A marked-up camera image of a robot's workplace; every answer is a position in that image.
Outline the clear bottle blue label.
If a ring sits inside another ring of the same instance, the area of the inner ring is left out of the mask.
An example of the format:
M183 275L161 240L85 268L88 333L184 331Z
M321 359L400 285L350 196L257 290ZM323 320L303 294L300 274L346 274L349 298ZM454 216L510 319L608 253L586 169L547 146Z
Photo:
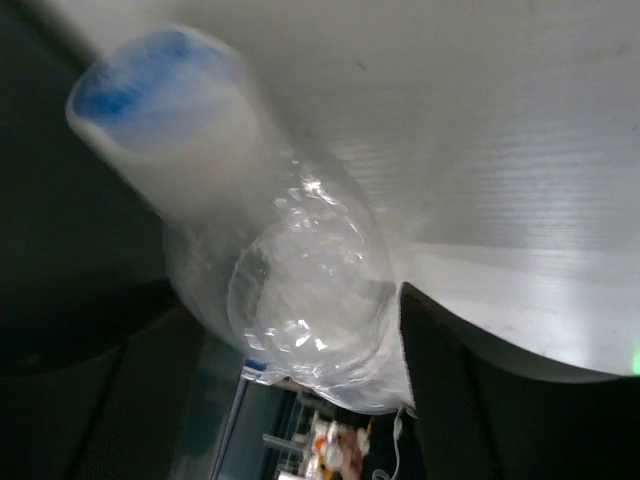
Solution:
M373 212L283 127L234 49L183 26L148 32L88 67L66 115L162 219L173 288L244 355L245 378L363 414L413 406Z

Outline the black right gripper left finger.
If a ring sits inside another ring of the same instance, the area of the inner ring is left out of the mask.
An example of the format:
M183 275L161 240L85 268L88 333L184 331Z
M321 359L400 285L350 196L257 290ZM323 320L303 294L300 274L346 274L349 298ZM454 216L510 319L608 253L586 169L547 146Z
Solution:
M173 308L88 352L2 364L2 478L168 478L204 340Z

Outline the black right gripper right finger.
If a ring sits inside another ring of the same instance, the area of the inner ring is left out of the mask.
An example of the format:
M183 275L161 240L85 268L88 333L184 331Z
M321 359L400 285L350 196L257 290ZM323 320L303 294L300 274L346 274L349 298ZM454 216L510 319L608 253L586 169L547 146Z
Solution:
M635 479L639 380L509 343L411 284L400 331L431 479Z

